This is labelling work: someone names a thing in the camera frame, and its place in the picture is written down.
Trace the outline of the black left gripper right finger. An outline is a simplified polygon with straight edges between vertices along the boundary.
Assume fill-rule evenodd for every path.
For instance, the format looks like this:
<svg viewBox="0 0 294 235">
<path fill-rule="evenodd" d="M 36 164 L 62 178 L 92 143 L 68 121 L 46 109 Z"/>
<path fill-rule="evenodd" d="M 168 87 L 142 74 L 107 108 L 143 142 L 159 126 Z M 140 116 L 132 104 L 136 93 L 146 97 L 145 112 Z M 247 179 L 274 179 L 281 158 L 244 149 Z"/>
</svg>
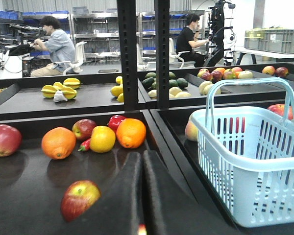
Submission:
<svg viewBox="0 0 294 235">
<path fill-rule="evenodd" d="M 172 178 L 154 150 L 143 153 L 149 235 L 236 235 L 234 228 L 200 206 Z"/>
</svg>

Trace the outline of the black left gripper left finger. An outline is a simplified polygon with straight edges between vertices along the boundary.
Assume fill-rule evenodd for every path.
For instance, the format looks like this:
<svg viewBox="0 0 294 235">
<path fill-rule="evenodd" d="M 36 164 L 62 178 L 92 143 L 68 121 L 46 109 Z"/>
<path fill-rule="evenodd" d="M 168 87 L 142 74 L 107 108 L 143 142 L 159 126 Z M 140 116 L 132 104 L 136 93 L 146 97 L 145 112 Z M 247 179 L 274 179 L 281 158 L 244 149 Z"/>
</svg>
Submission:
<svg viewBox="0 0 294 235">
<path fill-rule="evenodd" d="M 137 235 L 140 225 L 142 157 L 130 152 L 112 186 L 62 235 Z"/>
</svg>

